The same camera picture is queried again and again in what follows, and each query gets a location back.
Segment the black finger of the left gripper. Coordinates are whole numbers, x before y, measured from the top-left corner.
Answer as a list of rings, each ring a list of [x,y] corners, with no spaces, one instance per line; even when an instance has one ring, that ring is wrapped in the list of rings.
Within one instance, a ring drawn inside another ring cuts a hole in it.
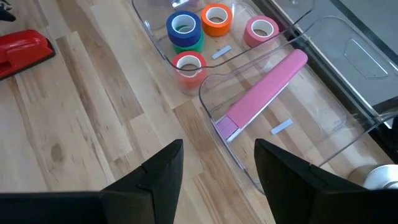
[[[16,17],[10,13],[12,5],[6,0],[0,0],[0,21],[15,21]]]

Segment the clear plastic bin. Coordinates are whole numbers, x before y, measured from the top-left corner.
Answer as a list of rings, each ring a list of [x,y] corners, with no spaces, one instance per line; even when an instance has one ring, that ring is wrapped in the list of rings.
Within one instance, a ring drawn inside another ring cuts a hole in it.
[[[244,179],[261,190],[254,162],[254,142],[257,139],[265,139],[345,178],[361,166],[398,164],[350,117],[348,110],[322,82],[308,60],[282,92],[232,141],[221,138],[216,122],[230,106],[283,58],[299,49],[282,33],[263,44],[269,47],[278,37],[282,41],[276,48],[230,73],[210,75],[199,90],[200,101],[217,136]],[[271,129],[287,119],[291,119],[293,124],[273,135]]]
[[[132,0],[133,9],[168,66],[172,65],[176,53],[167,35],[167,18],[177,11],[190,11],[201,16],[205,6],[212,3],[227,5],[233,13],[233,20],[231,29],[226,35],[221,37],[205,35],[205,46],[201,54],[210,67],[210,73],[222,73],[227,67],[236,68],[245,65],[280,44],[282,38],[278,37],[269,47],[263,44],[251,50],[243,41],[244,29],[250,18],[270,17],[279,26],[280,33],[287,34],[315,7],[314,0],[190,0],[177,8],[172,7],[171,0]],[[226,45],[232,46],[232,49],[213,60],[211,56]]]

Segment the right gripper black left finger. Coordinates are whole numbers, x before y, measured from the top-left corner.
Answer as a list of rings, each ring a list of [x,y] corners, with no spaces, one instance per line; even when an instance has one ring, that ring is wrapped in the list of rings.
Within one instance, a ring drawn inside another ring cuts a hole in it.
[[[173,224],[182,177],[176,139],[100,191],[0,193],[0,224]]]

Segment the pink tape roll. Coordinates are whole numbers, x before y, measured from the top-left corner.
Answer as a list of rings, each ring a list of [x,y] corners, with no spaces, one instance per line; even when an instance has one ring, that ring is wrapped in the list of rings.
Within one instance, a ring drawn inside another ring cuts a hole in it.
[[[279,34],[277,23],[267,16],[250,18],[244,29],[243,40],[250,47],[256,47]]]

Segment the green tape roll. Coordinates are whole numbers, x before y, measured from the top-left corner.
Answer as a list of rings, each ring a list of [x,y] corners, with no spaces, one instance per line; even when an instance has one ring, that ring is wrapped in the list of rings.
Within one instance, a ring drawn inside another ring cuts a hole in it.
[[[201,36],[200,36],[199,41],[191,46],[181,47],[181,46],[172,44],[172,47],[176,54],[186,52],[186,51],[194,51],[194,52],[202,53],[204,46],[205,46],[205,33],[203,30],[201,31]]]

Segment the red tape roll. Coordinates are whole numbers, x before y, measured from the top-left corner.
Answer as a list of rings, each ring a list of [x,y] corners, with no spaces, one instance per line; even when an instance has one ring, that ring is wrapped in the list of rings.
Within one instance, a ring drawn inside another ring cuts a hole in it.
[[[206,78],[206,61],[204,57],[195,51],[185,51],[176,55],[172,61],[175,67],[175,77],[177,83],[184,90],[197,90],[203,80]],[[182,67],[186,65],[194,65],[197,67],[195,71],[182,71]]]

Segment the blue tape roll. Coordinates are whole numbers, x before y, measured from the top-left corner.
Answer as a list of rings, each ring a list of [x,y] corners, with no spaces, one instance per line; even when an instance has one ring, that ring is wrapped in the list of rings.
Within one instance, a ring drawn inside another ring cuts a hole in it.
[[[190,11],[177,11],[166,21],[170,41],[179,47],[196,44],[201,37],[200,18]]]

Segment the red stapler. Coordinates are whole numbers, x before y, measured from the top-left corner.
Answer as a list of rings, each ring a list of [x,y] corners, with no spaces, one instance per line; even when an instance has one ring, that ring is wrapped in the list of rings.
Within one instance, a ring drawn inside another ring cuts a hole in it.
[[[0,81],[56,55],[51,42],[36,30],[0,36]]]

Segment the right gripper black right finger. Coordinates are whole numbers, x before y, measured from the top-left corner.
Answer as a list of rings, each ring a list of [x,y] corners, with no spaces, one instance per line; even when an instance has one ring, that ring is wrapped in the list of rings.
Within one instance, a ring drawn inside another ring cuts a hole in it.
[[[365,189],[264,139],[254,159],[276,224],[398,224],[398,189]]]

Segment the small grey strip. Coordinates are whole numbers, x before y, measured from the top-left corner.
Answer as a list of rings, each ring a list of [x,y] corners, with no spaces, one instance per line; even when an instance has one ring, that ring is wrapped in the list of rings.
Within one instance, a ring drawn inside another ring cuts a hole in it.
[[[232,49],[232,46],[226,45],[222,49],[218,50],[216,53],[214,53],[211,57],[213,60],[216,60],[220,58],[222,55],[226,54]]]
[[[276,127],[272,128],[271,133],[273,135],[276,135],[279,132],[283,131],[285,128],[289,127],[291,124],[293,124],[293,121],[291,119],[287,119],[284,122],[277,125]]]

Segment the pink eraser block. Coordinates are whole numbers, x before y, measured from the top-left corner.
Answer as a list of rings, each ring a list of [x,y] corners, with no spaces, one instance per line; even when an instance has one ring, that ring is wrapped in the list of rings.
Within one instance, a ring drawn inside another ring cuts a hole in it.
[[[295,49],[265,74],[216,122],[221,138],[232,141],[282,92],[307,60],[307,54]]]

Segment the orange tape roll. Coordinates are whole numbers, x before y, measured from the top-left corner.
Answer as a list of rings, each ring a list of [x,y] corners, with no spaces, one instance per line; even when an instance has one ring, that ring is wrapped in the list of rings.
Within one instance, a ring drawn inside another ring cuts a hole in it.
[[[202,28],[212,37],[227,34],[232,26],[232,20],[233,13],[225,4],[208,4],[201,12]]]

